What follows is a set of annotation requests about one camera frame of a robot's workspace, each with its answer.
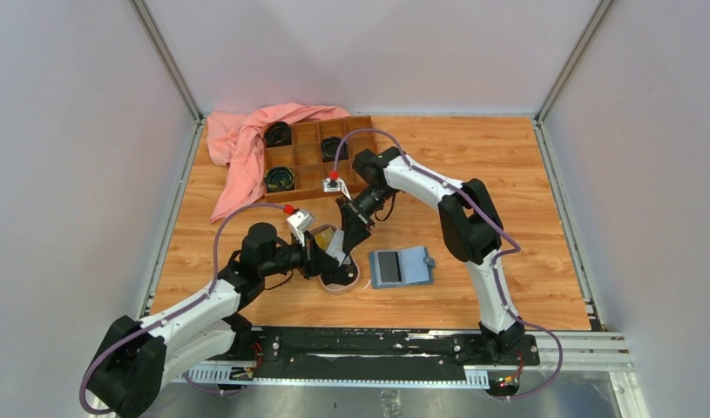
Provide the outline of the dark grey card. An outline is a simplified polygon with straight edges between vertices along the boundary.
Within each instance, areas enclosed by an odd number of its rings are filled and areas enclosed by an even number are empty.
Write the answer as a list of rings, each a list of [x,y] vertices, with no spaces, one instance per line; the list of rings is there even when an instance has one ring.
[[[398,252],[375,252],[375,264],[375,277],[380,285],[395,285],[402,282]]]

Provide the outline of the teal leather card holder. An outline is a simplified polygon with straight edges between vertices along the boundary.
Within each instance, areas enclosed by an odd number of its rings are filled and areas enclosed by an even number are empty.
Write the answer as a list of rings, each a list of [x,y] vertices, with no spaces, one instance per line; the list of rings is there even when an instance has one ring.
[[[399,254],[402,282],[395,285],[380,285],[377,282],[375,252],[395,251]],[[414,246],[400,250],[378,250],[369,253],[371,286],[376,289],[427,286],[434,283],[435,260],[425,246]]]

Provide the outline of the pink oval card tray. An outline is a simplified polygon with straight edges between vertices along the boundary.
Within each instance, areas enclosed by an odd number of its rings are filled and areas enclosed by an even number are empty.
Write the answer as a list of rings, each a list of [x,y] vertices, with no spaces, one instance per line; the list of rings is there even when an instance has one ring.
[[[322,287],[331,294],[342,294],[355,288],[360,277],[360,268],[350,255],[341,265],[319,276]]]

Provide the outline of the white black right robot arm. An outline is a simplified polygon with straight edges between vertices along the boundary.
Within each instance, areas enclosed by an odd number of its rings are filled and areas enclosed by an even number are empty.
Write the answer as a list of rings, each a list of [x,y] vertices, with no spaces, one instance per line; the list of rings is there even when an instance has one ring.
[[[398,192],[411,195],[438,212],[443,242],[450,254],[466,265],[480,308],[481,340],[476,347],[460,343],[457,358],[483,355],[505,363],[517,352],[525,327],[517,315],[504,276],[500,248],[507,238],[484,183],[445,178],[403,156],[396,147],[375,154],[355,155],[354,171],[367,186],[354,199],[339,198],[343,233],[338,249],[349,254],[368,239],[373,217]]]

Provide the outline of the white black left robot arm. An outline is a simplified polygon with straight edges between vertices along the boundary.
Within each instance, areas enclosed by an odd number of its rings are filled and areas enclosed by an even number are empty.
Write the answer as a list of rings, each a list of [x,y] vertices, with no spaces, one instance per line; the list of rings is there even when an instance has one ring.
[[[268,223],[252,225],[227,265],[197,293],[145,318],[116,319],[86,369],[79,399],[90,414],[139,417],[173,379],[215,355],[245,358],[251,325],[241,310],[264,290],[266,278],[298,271],[322,276],[345,266],[350,247],[335,230],[320,246],[320,228],[293,233],[286,242]]]

